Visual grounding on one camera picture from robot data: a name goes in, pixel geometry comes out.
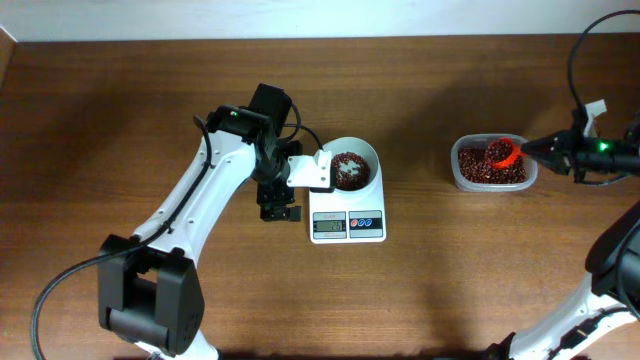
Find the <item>white bracket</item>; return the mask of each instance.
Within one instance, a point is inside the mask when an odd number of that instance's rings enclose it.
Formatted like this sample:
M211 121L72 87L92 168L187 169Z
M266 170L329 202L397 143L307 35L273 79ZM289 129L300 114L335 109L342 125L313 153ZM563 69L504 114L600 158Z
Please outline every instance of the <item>white bracket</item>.
M175 357L164 355L157 347L143 342L137 342L136 345L151 354L147 360L218 360L220 358L216 348L209 345L201 330L198 330L187 351Z
M290 156L289 187L328 188L331 186L331 151L318 150L314 156Z
M589 120L587 121L587 125L584 127L584 133L582 135L584 137L598 137L598 133L596 131L596 117L607 112L607 105L604 103L604 100L599 100L585 105L585 109Z

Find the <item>kitchen scale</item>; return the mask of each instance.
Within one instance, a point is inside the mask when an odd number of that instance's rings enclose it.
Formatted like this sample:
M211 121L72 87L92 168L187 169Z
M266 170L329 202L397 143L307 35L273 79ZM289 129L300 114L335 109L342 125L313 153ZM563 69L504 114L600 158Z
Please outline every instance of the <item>kitchen scale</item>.
M333 193L309 192L309 229L315 244L381 242L387 237L382 190L382 170L378 155L364 140L345 137L324 145L332 156L352 152L369 165L369 183L360 190ZM341 164L341 170L357 168L357 164Z

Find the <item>white wall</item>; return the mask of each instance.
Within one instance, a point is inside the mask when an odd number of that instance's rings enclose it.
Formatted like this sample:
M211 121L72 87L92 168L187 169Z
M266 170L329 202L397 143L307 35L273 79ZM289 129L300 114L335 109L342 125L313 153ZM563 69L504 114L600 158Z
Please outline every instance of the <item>white wall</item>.
M0 0L0 24L19 41L577 33L625 8L640 0Z

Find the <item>red measuring cup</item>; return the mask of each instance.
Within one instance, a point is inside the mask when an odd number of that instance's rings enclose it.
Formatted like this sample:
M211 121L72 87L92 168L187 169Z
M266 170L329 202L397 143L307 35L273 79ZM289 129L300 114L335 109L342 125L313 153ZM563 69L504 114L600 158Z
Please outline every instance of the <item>red measuring cup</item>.
M513 165L520 156L524 155L520 150L520 148L516 144L514 144L513 141L511 141L511 139L509 138L502 138L502 139L496 140L491 144L489 144L489 147L491 147L491 145L497 142L502 142L502 143L511 145L511 154L509 154L509 156L507 156L507 158L502 161L492 162L491 167L493 167L494 169L499 169L499 170L506 169L509 166Z

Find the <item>wooden table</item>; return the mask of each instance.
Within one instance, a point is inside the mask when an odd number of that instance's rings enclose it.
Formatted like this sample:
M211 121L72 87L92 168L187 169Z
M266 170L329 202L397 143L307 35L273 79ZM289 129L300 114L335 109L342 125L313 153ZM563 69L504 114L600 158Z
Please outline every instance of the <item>wooden table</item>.
M304 223L264 223L256 185L234 196L200 259L203 331L224 352L415 355L484 349L529 327L584 276L595 239L638 200L637 179L577 186L542 169L521 193L457 190L466 134L527 138L571 123L576 36L19 44L0 96L0 358L31 358L37 294L128 236L189 165L193 114L284 88L322 139L357 136L384 169L387 240L316 246ZM576 82L606 99L603 135L640 105L640 35L593 36ZM301 136L306 152L312 139ZM307 211L307 194L297 192ZM97 321L96 270L41 319L49 359L143 355ZM588 349L635 359L640 326Z

